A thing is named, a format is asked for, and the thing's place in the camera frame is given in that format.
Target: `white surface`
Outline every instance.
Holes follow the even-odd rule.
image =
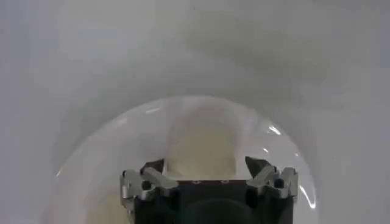
[[[281,169],[295,167],[300,189],[295,221],[318,223],[312,177],[283,131],[256,111],[228,100],[172,97],[129,110],[81,144],[57,175],[47,224],[125,223],[119,175],[126,169],[139,170],[147,161],[167,158],[167,175],[175,179],[248,180],[245,156],[267,159]]]
[[[0,1],[0,222],[41,223],[59,168],[110,119],[208,94],[289,133],[322,223],[388,223],[388,4]]]

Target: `white background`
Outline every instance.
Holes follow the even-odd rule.
[[[0,222],[41,223],[59,168],[128,109],[202,94],[301,149],[322,223],[388,223],[385,0],[3,0]]]

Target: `screw hole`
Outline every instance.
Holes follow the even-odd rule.
[[[152,184],[149,181],[142,182],[142,190],[150,190],[152,189]]]

